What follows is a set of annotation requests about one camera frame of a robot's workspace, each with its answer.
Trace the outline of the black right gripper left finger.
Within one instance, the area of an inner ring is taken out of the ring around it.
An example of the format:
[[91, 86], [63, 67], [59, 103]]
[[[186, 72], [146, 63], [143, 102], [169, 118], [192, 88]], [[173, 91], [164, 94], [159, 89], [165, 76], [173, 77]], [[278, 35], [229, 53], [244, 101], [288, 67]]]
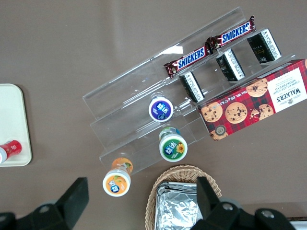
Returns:
[[89, 202], [88, 179], [79, 177], [54, 203], [37, 207], [17, 219], [12, 212], [0, 214], [2, 230], [71, 230]]

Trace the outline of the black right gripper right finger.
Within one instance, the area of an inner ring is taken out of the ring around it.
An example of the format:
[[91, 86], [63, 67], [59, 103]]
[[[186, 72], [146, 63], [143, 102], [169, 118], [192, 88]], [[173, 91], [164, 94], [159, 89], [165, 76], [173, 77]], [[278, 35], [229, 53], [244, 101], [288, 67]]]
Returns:
[[202, 214], [193, 230], [293, 230], [279, 211], [260, 208], [251, 215], [229, 201], [220, 201], [206, 177], [197, 178], [197, 203]]

